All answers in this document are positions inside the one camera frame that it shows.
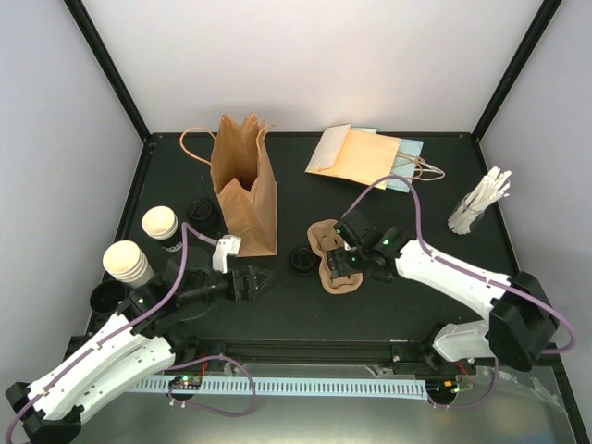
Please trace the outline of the flat blue paper bag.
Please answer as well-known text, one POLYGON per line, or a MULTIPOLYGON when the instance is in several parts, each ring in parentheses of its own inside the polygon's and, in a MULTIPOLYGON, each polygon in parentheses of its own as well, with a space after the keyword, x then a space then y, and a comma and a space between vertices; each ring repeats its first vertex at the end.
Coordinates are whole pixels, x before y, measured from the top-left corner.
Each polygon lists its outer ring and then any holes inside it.
POLYGON ((413 181, 416 165, 424 146, 423 141, 401 139, 390 173, 413 181))

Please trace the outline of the black empty cup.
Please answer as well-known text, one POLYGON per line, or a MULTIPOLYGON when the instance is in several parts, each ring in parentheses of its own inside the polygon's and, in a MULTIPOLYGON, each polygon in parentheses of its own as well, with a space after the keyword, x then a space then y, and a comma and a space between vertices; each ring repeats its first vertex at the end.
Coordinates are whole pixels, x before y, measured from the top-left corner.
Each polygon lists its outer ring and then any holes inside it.
POLYGON ((95 287, 90 295, 89 304, 98 317, 110 316, 128 295, 128 287, 118 280, 106 280, 95 287))

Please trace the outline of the left black frame post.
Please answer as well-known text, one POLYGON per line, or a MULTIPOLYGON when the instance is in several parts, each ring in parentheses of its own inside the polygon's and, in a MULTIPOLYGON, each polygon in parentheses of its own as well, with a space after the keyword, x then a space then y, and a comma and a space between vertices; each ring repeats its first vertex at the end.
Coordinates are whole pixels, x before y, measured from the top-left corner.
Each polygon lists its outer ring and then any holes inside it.
POLYGON ((86 6, 81 0, 64 0, 63 3, 68 9, 70 16, 74 19, 82 37, 89 46, 95 60, 98 62, 119 103, 129 118, 130 123, 141 141, 146 142, 151 137, 151 131, 149 131, 144 122, 140 110, 136 106, 86 6))

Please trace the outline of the black coffee lid near bag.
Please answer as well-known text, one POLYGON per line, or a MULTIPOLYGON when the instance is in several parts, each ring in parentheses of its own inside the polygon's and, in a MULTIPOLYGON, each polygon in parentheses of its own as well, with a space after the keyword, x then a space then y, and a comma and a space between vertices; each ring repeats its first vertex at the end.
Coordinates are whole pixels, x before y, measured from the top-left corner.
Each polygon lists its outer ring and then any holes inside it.
POLYGON ((295 274, 308 276, 318 269, 320 258, 310 247, 301 246, 290 252, 289 264, 295 274))

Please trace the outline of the paper cup black sleeve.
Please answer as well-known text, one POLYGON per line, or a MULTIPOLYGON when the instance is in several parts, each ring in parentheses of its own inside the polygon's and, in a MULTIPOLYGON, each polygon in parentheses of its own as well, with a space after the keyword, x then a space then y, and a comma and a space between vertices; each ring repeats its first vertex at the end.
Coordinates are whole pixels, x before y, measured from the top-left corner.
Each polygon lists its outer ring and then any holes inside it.
POLYGON ((181 249, 179 220, 171 208, 160 205, 148 210, 142 217, 142 229, 164 250, 174 253, 181 249))

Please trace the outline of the black coffee lids stack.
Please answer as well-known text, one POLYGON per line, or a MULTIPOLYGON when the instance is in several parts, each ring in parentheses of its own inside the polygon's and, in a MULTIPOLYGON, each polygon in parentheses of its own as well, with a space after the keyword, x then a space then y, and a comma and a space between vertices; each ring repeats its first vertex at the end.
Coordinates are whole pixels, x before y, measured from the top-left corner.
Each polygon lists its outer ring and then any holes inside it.
POLYGON ((193 201, 186 210, 189 223, 195 228, 213 228, 219 223, 217 206, 208 198, 193 201))

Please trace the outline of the black front mounting rail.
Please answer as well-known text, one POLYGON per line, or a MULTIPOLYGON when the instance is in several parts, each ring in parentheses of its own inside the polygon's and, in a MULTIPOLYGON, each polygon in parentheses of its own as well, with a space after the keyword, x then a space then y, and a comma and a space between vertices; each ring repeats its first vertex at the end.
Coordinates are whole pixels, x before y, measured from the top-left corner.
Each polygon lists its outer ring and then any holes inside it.
POLYGON ((176 364, 202 356, 223 354, 242 364, 370 365, 389 368, 399 375, 428 377, 476 374, 478 364, 491 358, 447 362, 421 342, 387 341, 290 341, 201 339, 177 354, 176 364))

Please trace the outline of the stacked paper cups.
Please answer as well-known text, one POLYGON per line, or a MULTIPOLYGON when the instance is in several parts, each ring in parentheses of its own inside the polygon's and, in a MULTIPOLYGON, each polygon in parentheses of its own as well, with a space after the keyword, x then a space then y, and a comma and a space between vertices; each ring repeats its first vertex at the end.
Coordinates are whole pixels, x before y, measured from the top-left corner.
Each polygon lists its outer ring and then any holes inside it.
POLYGON ((119 282, 138 288, 146 284, 154 271, 141 248, 131 240, 120 240, 103 255, 104 270, 119 282))

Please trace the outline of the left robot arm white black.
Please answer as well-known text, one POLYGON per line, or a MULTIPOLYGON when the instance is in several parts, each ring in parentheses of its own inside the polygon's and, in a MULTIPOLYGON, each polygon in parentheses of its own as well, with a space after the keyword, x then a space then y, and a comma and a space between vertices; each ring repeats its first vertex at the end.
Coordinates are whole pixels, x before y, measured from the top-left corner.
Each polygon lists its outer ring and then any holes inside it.
POLYGON ((171 257, 146 284, 131 290, 90 339, 48 375, 17 382, 6 398, 31 443, 69 443, 111 400, 151 374, 198 359, 189 321, 217 301, 253 300, 272 271, 239 265, 216 271, 207 253, 171 257))

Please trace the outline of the flat white paper bag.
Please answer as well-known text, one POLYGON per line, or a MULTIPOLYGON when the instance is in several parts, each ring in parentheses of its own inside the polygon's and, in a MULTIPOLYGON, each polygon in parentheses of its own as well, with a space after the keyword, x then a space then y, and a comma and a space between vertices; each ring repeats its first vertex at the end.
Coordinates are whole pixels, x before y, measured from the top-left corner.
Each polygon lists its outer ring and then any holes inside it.
POLYGON ((330 169, 334 166, 351 126, 351 124, 339 125, 323 131, 305 169, 307 173, 330 169))

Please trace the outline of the glass with white stirrers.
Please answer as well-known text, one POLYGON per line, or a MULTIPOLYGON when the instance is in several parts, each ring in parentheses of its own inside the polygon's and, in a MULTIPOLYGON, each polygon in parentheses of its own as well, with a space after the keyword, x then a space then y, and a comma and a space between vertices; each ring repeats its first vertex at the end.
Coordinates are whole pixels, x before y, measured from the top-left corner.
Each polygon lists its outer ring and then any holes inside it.
POLYGON ((476 187, 466 194, 448 219, 448 227, 457 235, 466 235, 494 203, 509 196, 512 173, 492 167, 476 187))

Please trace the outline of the right black frame post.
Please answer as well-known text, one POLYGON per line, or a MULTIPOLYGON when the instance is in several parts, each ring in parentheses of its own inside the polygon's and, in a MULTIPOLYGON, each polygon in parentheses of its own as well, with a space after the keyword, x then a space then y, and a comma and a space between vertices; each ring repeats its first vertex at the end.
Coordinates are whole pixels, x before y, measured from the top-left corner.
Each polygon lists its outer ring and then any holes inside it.
POLYGON ((562 0, 544 0, 529 24, 522 40, 515 50, 512 59, 505 68, 498 85, 489 98, 487 105, 477 120, 472 137, 481 142, 496 118, 506 98, 518 80, 530 56, 533 54, 549 24, 559 10, 562 0))

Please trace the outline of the black frame post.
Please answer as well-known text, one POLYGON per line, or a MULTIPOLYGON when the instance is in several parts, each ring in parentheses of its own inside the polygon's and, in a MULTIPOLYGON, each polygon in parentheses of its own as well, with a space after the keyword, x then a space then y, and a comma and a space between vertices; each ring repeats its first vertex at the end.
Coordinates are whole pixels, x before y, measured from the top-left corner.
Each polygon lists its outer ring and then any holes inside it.
POLYGON ((472 137, 481 142, 496 118, 506 98, 518 80, 530 56, 533 54, 549 24, 559 10, 562 0, 544 0, 529 24, 522 40, 515 50, 512 59, 505 68, 498 85, 489 98, 487 105, 477 120, 472 137))
POLYGON ((82 37, 89 46, 95 60, 98 62, 119 103, 129 118, 130 123, 141 141, 146 142, 151 137, 151 131, 149 131, 144 122, 140 110, 136 106, 86 6, 81 0, 64 0, 63 3, 68 9, 70 16, 74 19, 82 37))

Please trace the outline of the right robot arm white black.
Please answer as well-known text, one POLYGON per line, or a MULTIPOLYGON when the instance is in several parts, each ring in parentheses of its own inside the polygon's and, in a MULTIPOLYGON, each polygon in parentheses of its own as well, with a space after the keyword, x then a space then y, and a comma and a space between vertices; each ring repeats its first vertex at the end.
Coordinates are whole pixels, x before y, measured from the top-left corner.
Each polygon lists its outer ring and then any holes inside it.
POLYGON ((488 272, 412 239, 399 228, 381 232, 338 222, 334 229, 344 244, 327 252, 333 277, 366 273, 386 282, 410 279, 480 316, 477 321, 437 328, 420 351, 423 367, 432 373, 470 358, 497 358, 528 372, 559 327, 541 284, 528 273, 510 277, 488 272))

